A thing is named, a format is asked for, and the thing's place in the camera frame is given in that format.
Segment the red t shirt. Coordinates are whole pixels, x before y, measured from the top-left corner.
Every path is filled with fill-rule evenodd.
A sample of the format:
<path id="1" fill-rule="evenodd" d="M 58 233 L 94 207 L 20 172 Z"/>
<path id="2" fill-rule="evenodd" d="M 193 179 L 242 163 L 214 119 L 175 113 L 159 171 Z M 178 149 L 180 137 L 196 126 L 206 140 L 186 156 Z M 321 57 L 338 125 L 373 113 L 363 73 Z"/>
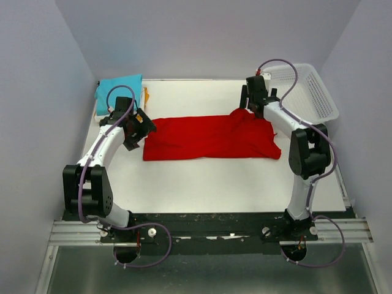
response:
<path id="1" fill-rule="evenodd" d="M 159 118 L 145 139 L 144 161 L 199 158 L 270 158 L 278 160 L 270 122 L 245 109 L 229 115 Z"/>

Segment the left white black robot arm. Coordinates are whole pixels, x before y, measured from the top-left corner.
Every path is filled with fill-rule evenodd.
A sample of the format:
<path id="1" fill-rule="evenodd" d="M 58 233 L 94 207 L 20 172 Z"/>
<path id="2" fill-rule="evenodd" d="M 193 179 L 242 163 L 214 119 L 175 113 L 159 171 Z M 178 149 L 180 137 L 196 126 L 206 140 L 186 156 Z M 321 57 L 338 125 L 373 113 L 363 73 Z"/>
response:
<path id="1" fill-rule="evenodd" d="M 99 221 L 115 227 L 121 241 L 131 241 L 136 233 L 132 213 L 115 203 L 107 168 L 120 146 L 133 151 L 155 131 L 146 113 L 135 108 L 134 98 L 117 97 L 114 110 L 100 121 L 99 134 L 88 152 L 62 171 L 66 210 L 85 224 Z"/>

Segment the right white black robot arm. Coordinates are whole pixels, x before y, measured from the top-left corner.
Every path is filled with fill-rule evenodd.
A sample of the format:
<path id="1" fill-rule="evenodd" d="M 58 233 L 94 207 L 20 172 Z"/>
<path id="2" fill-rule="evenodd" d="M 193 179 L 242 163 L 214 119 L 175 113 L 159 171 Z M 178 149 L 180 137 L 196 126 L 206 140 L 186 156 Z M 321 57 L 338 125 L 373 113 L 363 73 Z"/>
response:
<path id="1" fill-rule="evenodd" d="M 281 105 L 276 92 L 267 89 L 263 76 L 247 77 L 239 107 L 270 122 L 290 139 L 288 164 L 294 183 L 287 214 L 291 219 L 282 224 L 282 234 L 294 240 L 304 233 L 300 221 L 310 218 L 317 178 L 330 165 L 331 151 L 325 125 L 313 125 L 296 117 Z"/>

